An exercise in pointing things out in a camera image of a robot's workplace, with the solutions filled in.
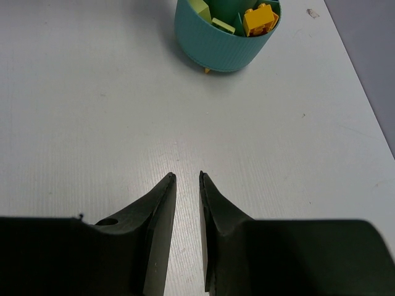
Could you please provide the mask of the light green square lego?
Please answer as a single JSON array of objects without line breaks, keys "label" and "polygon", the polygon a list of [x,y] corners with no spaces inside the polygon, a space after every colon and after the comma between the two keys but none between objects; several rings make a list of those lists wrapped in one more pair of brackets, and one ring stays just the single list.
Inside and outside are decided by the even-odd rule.
[{"label": "light green square lego", "polygon": [[202,19],[207,23],[212,23],[212,17],[208,4],[204,0],[189,0],[189,4]]}]

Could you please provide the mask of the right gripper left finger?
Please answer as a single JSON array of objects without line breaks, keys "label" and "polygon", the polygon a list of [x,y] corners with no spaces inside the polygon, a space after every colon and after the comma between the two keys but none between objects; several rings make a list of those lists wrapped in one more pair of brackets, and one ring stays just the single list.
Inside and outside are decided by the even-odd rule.
[{"label": "right gripper left finger", "polygon": [[162,295],[177,179],[96,224],[1,218],[2,295]]}]

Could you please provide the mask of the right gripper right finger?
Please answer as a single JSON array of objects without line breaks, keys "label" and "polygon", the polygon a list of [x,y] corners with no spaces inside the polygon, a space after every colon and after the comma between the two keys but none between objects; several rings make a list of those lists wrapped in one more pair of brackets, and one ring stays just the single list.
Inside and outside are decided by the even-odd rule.
[{"label": "right gripper right finger", "polygon": [[394,260],[364,220],[255,220],[199,176],[210,295],[393,295]]}]

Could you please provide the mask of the orange square lego brick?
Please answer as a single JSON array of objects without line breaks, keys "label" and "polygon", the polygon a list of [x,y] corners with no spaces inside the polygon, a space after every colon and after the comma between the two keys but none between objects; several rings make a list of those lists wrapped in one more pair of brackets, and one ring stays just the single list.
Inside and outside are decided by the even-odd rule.
[{"label": "orange square lego brick", "polygon": [[271,4],[259,4],[256,9],[245,11],[243,17],[244,32],[247,37],[265,35],[276,27],[279,19],[280,16],[272,9]]}]

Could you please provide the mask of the light green curved lego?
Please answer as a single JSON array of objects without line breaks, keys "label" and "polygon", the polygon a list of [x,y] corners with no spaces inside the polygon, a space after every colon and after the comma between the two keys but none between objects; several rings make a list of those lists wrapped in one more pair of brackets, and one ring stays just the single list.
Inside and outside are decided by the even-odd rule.
[{"label": "light green curved lego", "polygon": [[217,18],[213,18],[212,19],[212,25],[215,28],[217,28],[217,29],[219,29],[221,31],[224,31],[225,33],[229,33],[231,35],[233,35],[235,33],[235,30],[236,30],[235,27],[233,27],[233,26],[231,26],[231,25],[229,25],[229,24],[227,24],[227,23],[225,23],[225,22],[223,22],[223,21],[221,21],[221,20],[219,20]]}]

